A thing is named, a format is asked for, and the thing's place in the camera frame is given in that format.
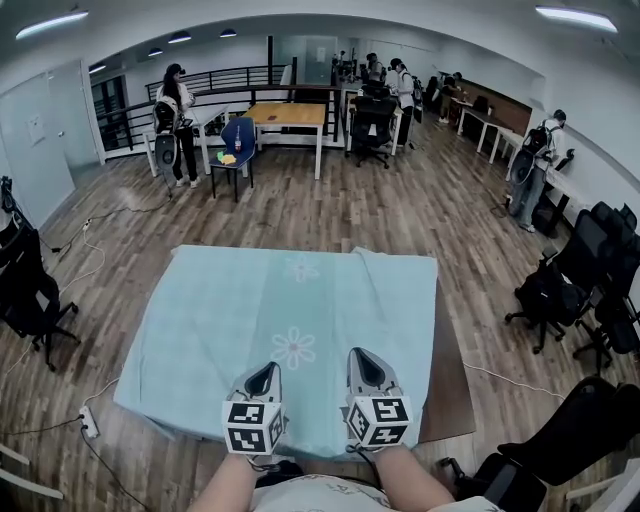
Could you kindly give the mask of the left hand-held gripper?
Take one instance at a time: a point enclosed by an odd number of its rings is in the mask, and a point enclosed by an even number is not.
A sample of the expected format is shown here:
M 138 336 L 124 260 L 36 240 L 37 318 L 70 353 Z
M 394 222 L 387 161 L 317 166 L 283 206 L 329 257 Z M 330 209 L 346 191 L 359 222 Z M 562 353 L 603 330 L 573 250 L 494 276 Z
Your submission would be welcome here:
M 250 368 L 235 379 L 233 390 L 237 392 L 222 404 L 227 450 L 234 454 L 271 455 L 286 432 L 280 365 L 268 362 Z

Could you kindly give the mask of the light blue floral cloth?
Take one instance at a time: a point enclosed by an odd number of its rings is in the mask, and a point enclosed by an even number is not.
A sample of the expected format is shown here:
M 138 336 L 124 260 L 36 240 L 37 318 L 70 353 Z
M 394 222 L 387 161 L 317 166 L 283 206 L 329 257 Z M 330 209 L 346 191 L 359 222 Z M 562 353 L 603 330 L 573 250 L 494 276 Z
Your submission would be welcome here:
M 347 357 L 361 347 L 396 372 L 413 415 L 426 401 L 434 258 L 182 245 L 156 286 L 114 394 L 138 415 L 221 440 L 236 378 L 276 362 L 288 420 L 278 448 L 345 457 Z

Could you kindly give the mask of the person's right forearm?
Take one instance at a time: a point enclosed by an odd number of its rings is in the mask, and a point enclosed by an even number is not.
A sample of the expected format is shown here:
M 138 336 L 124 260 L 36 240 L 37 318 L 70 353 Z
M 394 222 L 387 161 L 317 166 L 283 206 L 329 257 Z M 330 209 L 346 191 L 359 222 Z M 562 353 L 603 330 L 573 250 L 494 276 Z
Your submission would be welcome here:
M 405 445 L 375 452 L 374 461 L 392 509 L 431 512 L 454 502 L 452 494 L 423 468 Z

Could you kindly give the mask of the person's left forearm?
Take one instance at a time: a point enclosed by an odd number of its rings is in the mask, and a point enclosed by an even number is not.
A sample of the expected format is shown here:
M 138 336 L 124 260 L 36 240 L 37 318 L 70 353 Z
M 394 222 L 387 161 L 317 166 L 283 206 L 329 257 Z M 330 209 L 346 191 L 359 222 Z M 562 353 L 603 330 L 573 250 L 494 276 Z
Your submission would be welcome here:
M 187 512 L 249 512 L 257 478 L 246 456 L 227 454 Z

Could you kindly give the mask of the dark brown table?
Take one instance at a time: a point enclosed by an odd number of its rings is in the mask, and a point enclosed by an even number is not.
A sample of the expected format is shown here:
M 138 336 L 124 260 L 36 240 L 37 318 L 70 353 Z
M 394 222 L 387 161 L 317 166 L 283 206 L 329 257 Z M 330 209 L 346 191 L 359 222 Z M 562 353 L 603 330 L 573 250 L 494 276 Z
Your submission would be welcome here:
M 474 409 L 458 338 L 445 294 L 437 281 L 431 372 L 419 443 L 442 441 L 475 430 Z

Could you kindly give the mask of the person's white printed shirt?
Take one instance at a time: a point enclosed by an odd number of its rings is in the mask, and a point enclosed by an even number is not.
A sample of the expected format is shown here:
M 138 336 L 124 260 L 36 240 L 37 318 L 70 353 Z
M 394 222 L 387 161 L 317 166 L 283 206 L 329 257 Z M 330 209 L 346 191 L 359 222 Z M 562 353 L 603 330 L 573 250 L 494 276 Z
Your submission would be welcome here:
M 384 491 L 341 478 L 307 475 L 254 491 L 250 512 L 399 512 Z M 504 512 L 482 496 L 431 512 Z

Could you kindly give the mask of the large black office chair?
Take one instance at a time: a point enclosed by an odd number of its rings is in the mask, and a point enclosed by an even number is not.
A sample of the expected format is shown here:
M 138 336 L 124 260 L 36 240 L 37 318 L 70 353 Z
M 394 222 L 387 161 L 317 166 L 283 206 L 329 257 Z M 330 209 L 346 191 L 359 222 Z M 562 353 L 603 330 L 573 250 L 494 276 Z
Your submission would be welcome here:
M 475 475 L 452 457 L 439 465 L 452 469 L 459 501 L 483 497 L 504 512 L 537 512 L 549 486 L 565 484 L 638 434 L 640 387 L 587 377 L 534 436 L 499 445 Z

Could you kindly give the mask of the blue chair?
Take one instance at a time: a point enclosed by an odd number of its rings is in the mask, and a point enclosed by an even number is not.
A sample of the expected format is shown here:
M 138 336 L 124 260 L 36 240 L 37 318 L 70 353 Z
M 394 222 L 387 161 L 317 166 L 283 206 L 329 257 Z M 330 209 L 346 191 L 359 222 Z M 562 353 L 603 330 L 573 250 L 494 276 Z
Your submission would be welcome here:
M 234 141 L 236 136 L 237 126 L 241 127 L 242 137 L 242 151 L 240 153 L 235 152 Z M 239 202 L 239 186 L 238 179 L 242 171 L 245 171 L 249 179 L 249 187 L 254 187 L 254 175 L 253 175 L 253 159 L 256 154 L 256 129 L 254 121 L 249 117 L 234 117 L 231 118 L 221 131 L 221 139 L 223 142 L 223 149 L 225 153 L 233 154 L 237 158 L 237 163 L 233 165 L 223 165 L 216 159 L 216 155 L 210 159 L 209 166 L 211 168 L 211 187 L 212 195 L 216 197 L 216 182 L 214 177 L 215 170 L 223 170 L 227 177 L 227 182 L 233 184 L 234 201 Z

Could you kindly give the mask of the light wooden table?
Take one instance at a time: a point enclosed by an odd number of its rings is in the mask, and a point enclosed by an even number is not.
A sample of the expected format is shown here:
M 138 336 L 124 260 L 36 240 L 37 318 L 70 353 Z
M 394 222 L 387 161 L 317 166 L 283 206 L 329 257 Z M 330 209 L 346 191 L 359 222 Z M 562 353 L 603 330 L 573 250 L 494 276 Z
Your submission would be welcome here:
M 265 102 L 252 105 L 244 116 L 254 121 L 259 151 L 263 148 L 261 138 L 264 128 L 314 128 L 316 130 L 314 178 L 319 181 L 325 113 L 326 109 L 322 104 Z

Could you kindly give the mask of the white table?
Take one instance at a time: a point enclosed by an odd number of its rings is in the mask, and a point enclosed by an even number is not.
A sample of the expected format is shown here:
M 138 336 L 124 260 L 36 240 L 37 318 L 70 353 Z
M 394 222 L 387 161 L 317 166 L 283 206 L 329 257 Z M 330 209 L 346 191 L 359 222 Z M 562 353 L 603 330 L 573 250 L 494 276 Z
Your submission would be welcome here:
M 198 138 L 198 147 L 200 149 L 200 153 L 203 159 L 203 172 L 206 175 L 211 173 L 211 168 L 209 166 L 210 155 L 209 155 L 209 139 L 205 134 L 206 126 L 218 119 L 219 117 L 223 118 L 224 124 L 229 121 L 229 104 L 221 104 L 221 105 L 213 105 L 213 106 L 201 106 L 195 107 L 192 110 L 192 116 L 194 119 L 193 126 L 199 129 L 200 137 Z M 145 126 L 142 130 L 143 137 L 143 147 L 146 151 L 147 160 L 150 166 L 151 175 L 156 178 L 158 176 L 158 168 L 155 161 L 154 156 L 154 147 L 153 142 L 155 141 L 156 134 L 154 132 L 154 128 L 152 124 Z

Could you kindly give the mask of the black metal railing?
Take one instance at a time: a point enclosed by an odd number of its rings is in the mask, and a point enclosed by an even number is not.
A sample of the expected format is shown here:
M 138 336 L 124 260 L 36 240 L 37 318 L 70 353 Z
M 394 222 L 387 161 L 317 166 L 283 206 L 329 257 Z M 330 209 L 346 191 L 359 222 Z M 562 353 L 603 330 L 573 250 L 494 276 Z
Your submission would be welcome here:
M 267 64 L 212 70 L 181 77 L 196 103 L 192 117 L 209 108 L 225 108 L 233 115 L 257 103 L 317 104 L 325 107 L 323 135 L 333 143 L 343 139 L 339 110 L 341 92 L 331 78 L 309 82 L 299 59 L 287 64 Z M 143 133 L 153 128 L 152 106 L 162 81 L 145 85 L 117 76 L 92 86 L 101 142 L 107 152 L 133 151 L 143 143 Z

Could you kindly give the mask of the white door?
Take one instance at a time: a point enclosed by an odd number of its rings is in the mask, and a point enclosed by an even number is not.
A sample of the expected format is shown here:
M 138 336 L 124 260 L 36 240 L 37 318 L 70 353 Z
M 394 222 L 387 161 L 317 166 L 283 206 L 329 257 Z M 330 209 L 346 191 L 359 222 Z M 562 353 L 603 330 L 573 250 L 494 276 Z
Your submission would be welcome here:
M 79 60 L 50 70 L 47 78 L 55 130 L 71 179 L 80 188 L 99 174 L 102 165 L 92 124 L 90 83 Z

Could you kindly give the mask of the long ceiling light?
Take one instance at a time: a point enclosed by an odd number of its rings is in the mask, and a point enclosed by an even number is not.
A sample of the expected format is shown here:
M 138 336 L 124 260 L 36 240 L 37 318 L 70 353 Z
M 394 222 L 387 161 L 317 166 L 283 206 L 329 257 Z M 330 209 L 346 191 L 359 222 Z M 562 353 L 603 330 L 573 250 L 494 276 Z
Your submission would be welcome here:
M 535 11 L 547 19 L 587 26 L 609 33 L 618 32 L 614 23 L 605 15 L 549 6 L 536 6 Z
M 88 11 L 77 11 L 56 18 L 40 21 L 20 29 L 15 35 L 15 39 L 22 40 L 48 30 L 57 29 L 58 27 L 79 22 L 85 19 L 88 15 Z

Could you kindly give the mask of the white desk frame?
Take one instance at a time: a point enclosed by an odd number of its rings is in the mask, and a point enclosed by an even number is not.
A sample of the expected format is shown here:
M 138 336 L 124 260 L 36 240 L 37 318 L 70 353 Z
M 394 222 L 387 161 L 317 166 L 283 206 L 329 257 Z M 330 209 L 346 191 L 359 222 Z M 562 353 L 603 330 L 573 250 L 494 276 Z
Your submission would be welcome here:
M 599 497 L 583 512 L 625 512 L 640 495 L 640 471 L 624 473 L 566 493 L 565 501 L 576 505 L 586 496 L 600 492 Z
M 40 485 L 38 483 L 22 478 L 4 469 L 2 467 L 2 462 L 1 462 L 2 456 L 7 456 L 26 467 L 29 467 L 31 463 L 31 461 L 27 457 L 23 456 L 22 454 L 19 454 L 18 452 L 15 452 L 14 450 L 0 443 L 0 480 L 13 484 L 19 488 L 30 491 L 32 493 L 39 494 L 41 496 L 45 496 L 45 497 L 49 497 L 57 500 L 64 499 L 64 494 L 61 491 Z

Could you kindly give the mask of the white wall desk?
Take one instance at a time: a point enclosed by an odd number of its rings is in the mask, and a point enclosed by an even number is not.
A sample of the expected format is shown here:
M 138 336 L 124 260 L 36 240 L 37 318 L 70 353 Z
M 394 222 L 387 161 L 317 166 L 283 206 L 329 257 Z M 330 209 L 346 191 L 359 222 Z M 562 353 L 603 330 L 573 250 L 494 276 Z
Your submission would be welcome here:
M 556 233 L 556 228 L 560 221 L 565 218 L 565 210 L 570 202 L 582 209 L 591 209 L 595 202 L 591 197 L 586 195 L 582 188 L 569 176 L 556 171 L 548 170 L 546 173 L 546 183 L 555 191 L 561 194 L 558 203 L 554 206 L 551 217 L 541 233 L 551 238 Z

